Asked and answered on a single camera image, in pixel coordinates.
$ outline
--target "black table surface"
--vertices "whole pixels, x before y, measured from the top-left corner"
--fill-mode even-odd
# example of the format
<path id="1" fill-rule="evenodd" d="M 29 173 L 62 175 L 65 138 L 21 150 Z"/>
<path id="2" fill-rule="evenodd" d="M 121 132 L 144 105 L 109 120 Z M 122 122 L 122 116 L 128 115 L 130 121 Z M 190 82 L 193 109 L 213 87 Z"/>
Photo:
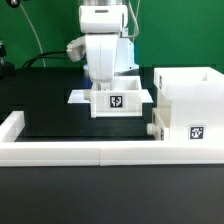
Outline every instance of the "black table surface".
<path id="1" fill-rule="evenodd" d="M 142 68 L 143 88 L 152 91 L 153 69 Z M 25 129 L 17 141 L 143 140 L 151 122 L 152 105 L 143 104 L 142 117 L 95 118 L 89 104 L 68 104 L 73 89 L 88 89 L 82 68 L 30 68 L 0 80 L 0 120 L 12 111 L 25 112 Z"/>
<path id="2" fill-rule="evenodd" d="M 44 76 L 49 72 L 47 70 L 19 70 L 16 77 L 0 81 L 1 119 L 4 120 L 15 109 L 23 109 L 26 113 L 30 129 L 24 131 L 21 139 L 39 139 L 36 128 L 39 127 L 41 132 L 46 127 L 38 126 L 38 122 L 50 120 L 50 124 L 52 120 L 48 110 L 56 108 L 58 99 L 61 105 L 66 102 L 66 95 L 74 88 L 78 79 L 74 78 L 73 70 L 59 70 L 52 69 L 49 76 Z M 71 83 L 65 85 L 61 79 L 63 75 L 71 76 Z M 42 102 L 39 107 L 37 101 L 33 101 L 34 96 L 39 103 Z M 79 109 L 80 113 L 89 116 L 86 109 Z M 61 116 L 63 111 L 58 111 L 57 116 Z M 46 118 L 42 116 L 36 120 L 36 112 L 46 114 Z M 47 129 L 45 132 L 50 139 L 51 131 Z M 64 139 L 61 132 L 56 134 L 55 139 Z M 0 168 L 0 224 L 74 223 L 223 224 L 224 166 Z"/>

